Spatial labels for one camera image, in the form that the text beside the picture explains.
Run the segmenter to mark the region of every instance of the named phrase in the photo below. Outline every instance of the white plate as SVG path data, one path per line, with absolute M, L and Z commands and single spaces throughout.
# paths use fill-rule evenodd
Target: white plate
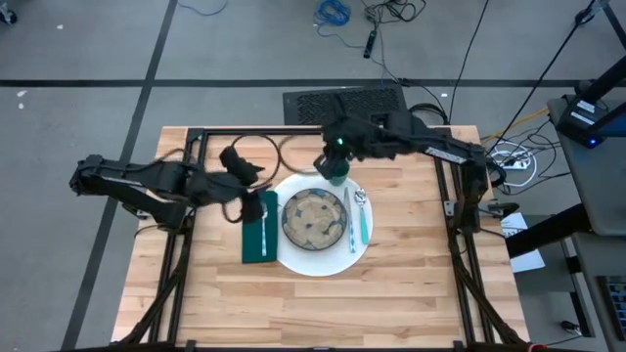
M 334 194 L 343 203 L 343 190 L 348 188 L 350 193 L 350 213 L 354 226 L 356 240 L 356 253 L 350 252 L 350 234 L 346 227 L 343 236 L 332 246 L 322 250 L 306 250 L 293 244 L 285 235 L 281 219 L 283 218 L 283 206 L 296 193 L 312 188 L 326 190 Z M 279 226 L 278 226 L 278 261 L 290 270 L 311 277 L 325 277 L 338 274 L 351 267 L 365 253 L 367 245 L 361 241 L 361 221 L 359 220 L 359 205 L 354 200 L 354 192 L 359 185 L 351 179 L 346 179 L 341 186 L 333 186 L 320 175 L 305 176 L 294 174 L 281 182 L 274 191 L 278 194 Z M 368 223 L 368 235 L 372 240 L 374 221 L 372 216 L 372 204 L 370 199 L 366 201 L 363 210 Z

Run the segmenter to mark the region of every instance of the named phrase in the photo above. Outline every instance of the green napkin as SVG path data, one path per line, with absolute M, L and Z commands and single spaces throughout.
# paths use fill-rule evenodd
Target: green napkin
M 262 254 L 262 226 L 258 219 L 253 223 L 242 225 L 242 262 L 268 263 L 276 261 L 276 247 L 278 245 L 278 195 L 276 192 L 261 192 L 259 195 L 267 205 L 267 217 L 265 218 L 265 243 L 266 255 Z

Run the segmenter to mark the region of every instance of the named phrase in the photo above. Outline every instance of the utensil handle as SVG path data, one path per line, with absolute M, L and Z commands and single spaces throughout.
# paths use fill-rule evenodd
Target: utensil handle
M 267 256 L 267 242 L 265 241 L 265 219 L 261 219 L 261 255 Z
M 365 211 L 363 210 L 363 206 L 361 208 L 361 241 L 363 244 L 368 244 L 370 242 L 370 234 L 368 233 L 368 222 L 365 221 Z
M 356 239 L 354 236 L 354 226 L 352 225 L 352 219 L 350 219 L 350 223 L 348 224 L 350 227 L 350 253 L 356 253 Z

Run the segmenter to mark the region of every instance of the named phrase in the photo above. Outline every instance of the white paper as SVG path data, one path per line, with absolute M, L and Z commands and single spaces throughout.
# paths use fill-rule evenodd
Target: white paper
M 515 236 L 516 234 L 528 229 L 521 213 L 513 213 L 501 222 L 503 234 L 506 237 Z M 546 266 L 544 259 L 541 257 L 539 250 L 535 249 L 524 255 L 511 259 L 511 266 L 514 273 L 521 273 L 528 270 L 540 269 Z

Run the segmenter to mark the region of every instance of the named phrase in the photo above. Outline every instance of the gray floor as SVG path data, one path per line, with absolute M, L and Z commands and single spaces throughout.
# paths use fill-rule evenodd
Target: gray floor
M 222 0 L 188 0 L 206 11 Z M 492 1 L 469 56 L 464 78 L 536 79 L 587 0 Z M 143 79 L 167 0 L 12 1 L 20 16 L 0 26 L 2 79 Z M 359 1 L 351 22 L 336 32 L 361 43 L 370 26 Z M 626 5 L 613 1 L 626 22 Z M 428 1 L 414 22 L 383 28 L 385 59 L 398 76 L 454 79 L 482 8 L 482 0 Z M 359 50 L 315 33 L 313 1 L 230 0 L 219 16 L 177 8 L 156 78 L 295 79 L 379 78 L 380 67 Z M 624 55 L 604 15 L 581 28 L 551 70 L 551 79 L 588 79 Z M 313 88 L 154 88 L 132 160 L 148 161 L 164 125 L 280 125 L 282 93 Z M 451 87 L 431 87 L 449 109 Z M 22 97 L 18 93 L 26 91 Z M 0 212 L 0 350 L 58 349 L 103 213 L 103 198 L 76 198 L 67 186 L 75 163 L 88 154 L 119 158 L 141 88 L 0 88 L 5 185 Z M 529 88 L 460 88 L 455 124 L 475 124 L 481 135 L 503 128 Z M 539 89 L 523 114 L 570 92 Z M 408 104 L 430 102 L 405 88 Z M 611 93 L 624 99 L 625 89 Z M 546 120 L 541 117 L 523 128 Z M 424 116 L 428 124 L 439 123 Z M 549 138 L 556 135 L 551 126 Z M 544 153 L 540 163 L 546 164 Z M 558 161 L 549 173 L 566 171 Z M 514 198 L 522 211 L 550 214 L 579 201 L 571 178 L 546 182 Z M 111 336 L 137 221 L 118 209 L 78 346 Z M 555 323 L 572 320 L 559 296 L 528 294 L 522 303 L 531 336 L 566 338 Z M 588 341 L 567 346 L 585 348 Z

